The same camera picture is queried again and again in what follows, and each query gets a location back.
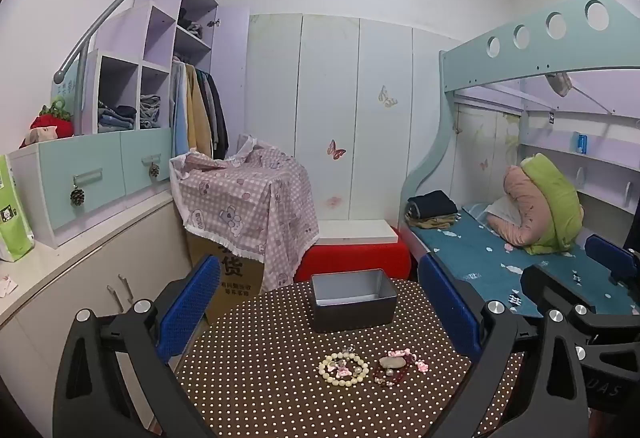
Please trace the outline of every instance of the blue can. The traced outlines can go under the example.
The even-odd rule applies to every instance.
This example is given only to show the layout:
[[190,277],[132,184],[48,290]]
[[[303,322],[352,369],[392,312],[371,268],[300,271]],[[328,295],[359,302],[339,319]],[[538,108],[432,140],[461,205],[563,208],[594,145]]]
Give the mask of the blue can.
[[578,153],[587,154],[587,136],[585,134],[578,135]]

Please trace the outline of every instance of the gray rectangular container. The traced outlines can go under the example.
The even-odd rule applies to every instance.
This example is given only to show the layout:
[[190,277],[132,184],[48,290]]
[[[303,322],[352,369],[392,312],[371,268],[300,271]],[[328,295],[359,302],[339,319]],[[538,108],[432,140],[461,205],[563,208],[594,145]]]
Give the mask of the gray rectangular container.
[[314,274],[311,287],[316,332],[371,328],[393,321],[398,292],[380,268]]

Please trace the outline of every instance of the teal bed sheet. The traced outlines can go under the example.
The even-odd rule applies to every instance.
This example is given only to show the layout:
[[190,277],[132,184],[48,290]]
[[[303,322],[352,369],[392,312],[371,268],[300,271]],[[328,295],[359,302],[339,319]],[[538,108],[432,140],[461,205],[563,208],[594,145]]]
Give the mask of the teal bed sheet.
[[589,258],[578,245],[564,254],[530,256],[520,248],[508,252],[505,241],[490,228],[468,212],[461,211],[460,216],[449,230],[411,230],[455,278],[470,283],[485,301],[499,300],[514,313],[541,317],[520,287],[522,271],[540,264],[565,287],[593,304],[597,313],[631,314],[637,309],[626,287],[612,284],[609,269]]

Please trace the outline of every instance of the teal drawer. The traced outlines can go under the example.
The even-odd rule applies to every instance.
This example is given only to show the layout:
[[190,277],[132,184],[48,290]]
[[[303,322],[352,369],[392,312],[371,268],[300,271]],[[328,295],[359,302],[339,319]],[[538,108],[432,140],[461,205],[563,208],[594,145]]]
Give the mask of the teal drawer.
[[[169,177],[171,158],[171,129],[140,129],[120,133],[122,144],[122,168],[127,194],[134,193]],[[157,177],[151,176],[151,164],[159,169]]]
[[[44,198],[54,230],[125,195],[119,132],[44,142],[38,153]],[[84,191],[84,203],[78,207],[70,199],[74,177],[78,188]]]

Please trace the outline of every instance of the red butterfly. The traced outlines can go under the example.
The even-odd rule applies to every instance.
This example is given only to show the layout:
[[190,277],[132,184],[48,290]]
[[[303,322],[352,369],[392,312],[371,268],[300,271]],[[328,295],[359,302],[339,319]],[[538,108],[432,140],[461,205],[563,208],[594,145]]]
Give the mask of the red butterfly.
[[334,160],[338,160],[338,158],[340,158],[346,152],[347,152],[346,149],[336,149],[335,148],[335,140],[331,141],[331,144],[329,145],[329,149],[326,150],[327,154],[333,155]]

